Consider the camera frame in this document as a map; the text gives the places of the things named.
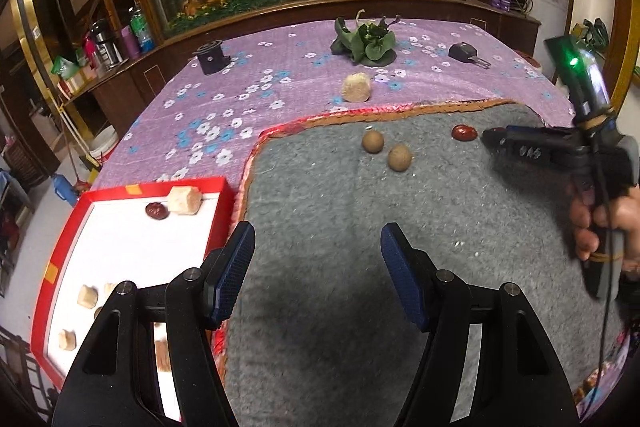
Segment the white flower print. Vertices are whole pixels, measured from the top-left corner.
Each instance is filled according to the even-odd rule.
[[[218,156],[216,156],[216,163],[220,166],[226,165],[231,161],[234,155],[229,149],[223,149],[220,151]]]
[[[174,175],[171,176],[171,181],[176,182],[178,180],[183,179],[187,175],[187,172],[189,172],[189,169],[187,167],[178,169],[177,171],[174,172]]]
[[[197,134],[207,134],[207,131],[209,130],[209,127],[211,127],[211,124],[209,122],[203,122],[196,129],[196,133]]]
[[[189,158],[189,165],[196,165],[200,160],[202,160],[202,151],[194,152]]]
[[[220,136],[220,127],[212,127],[211,129],[209,129],[209,132],[207,133],[204,141],[210,142],[212,140],[215,140],[218,136]]]

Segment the metal screw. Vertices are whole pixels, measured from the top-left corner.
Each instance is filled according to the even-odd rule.
[[[512,297],[515,297],[516,295],[520,295],[520,287],[513,282],[508,282],[507,284],[505,284],[504,291],[506,291]]]
[[[182,276],[188,281],[194,281],[200,278],[202,270],[200,268],[187,268],[182,272]]]
[[[442,282],[451,282],[453,280],[453,273],[449,270],[438,270],[436,277]]]
[[[133,283],[131,281],[123,281],[116,286],[116,292],[120,295],[126,295],[133,289]]]

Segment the black cable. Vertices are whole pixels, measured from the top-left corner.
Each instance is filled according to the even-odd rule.
[[[582,411],[580,415],[580,421],[584,419],[587,413],[590,411],[593,401],[598,394],[598,388],[600,386],[600,378],[602,377],[602,364],[604,363],[604,346],[607,337],[607,323],[609,322],[609,308],[611,306],[611,295],[613,290],[613,234],[611,226],[611,204],[609,201],[609,193],[607,192],[607,184],[604,179],[604,171],[602,169],[602,162],[600,161],[599,140],[600,136],[595,135],[591,137],[591,156],[593,157],[593,163],[596,167],[596,181],[602,191],[602,203],[604,204],[605,213],[607,216],[607,247],[609,248],[609,287],[607,288],[607,298],[605,299],[604,317],[602,318],[602,329],[600,331],[600,351],[598,353],[598,376],[596,377],[596,383],[591,390],[591,398],[587,404],[587,408]]]

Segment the red trim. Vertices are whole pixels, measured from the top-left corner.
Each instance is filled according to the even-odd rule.
[[[102,190],[93,190],[85,192],[80,196],[78,203],[71,211],[69,218],[66,220],[65,228],[62,229],[58,242],[56,243],[49,263],[58,268],[53,283],[43,279],[40,284],[40,292],[36,301],[36,307],[33,312],[33,321],[31,325],[31,352],[33,356],[43,368],[44,372],[51,379],[53,385],[59,390],[62,389],[64,377],[49,362],[44,354],[44,344],[47,334],[47,325],[49,323],[49,315],[52,312],[56,289],[60,281],[66,257],[73,246],[78,233],[81,231],[82,224],[87,212],[95,201],[113,201],[113,200],[132,200],[138,198],[159,198],[166,196],[172,187],[182,186],[197,187],[203,194],[218,193],[218,207],[211,223],[209,233],[209,241],[207,243],[207,251],[203,253],[203,259],[210,250],[223,247],[229,233],[229,225],[231,219],[231,211],[234,206],[234,192],[231,190],[226,180],[221,177],[201,178],[194,180],[179,180],[174,182],[145,183],[138,185],[127,185],[127,187],[112,187]]]

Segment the white bucket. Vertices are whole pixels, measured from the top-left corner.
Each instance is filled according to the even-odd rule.
[[[116,133],[113,125],[110,125],[98,133],[98,136],[89,144],[89,147],[91,147],[91,156],[102,165],[109,159],[109,156],[111,156],[117,144],[118,133]]]

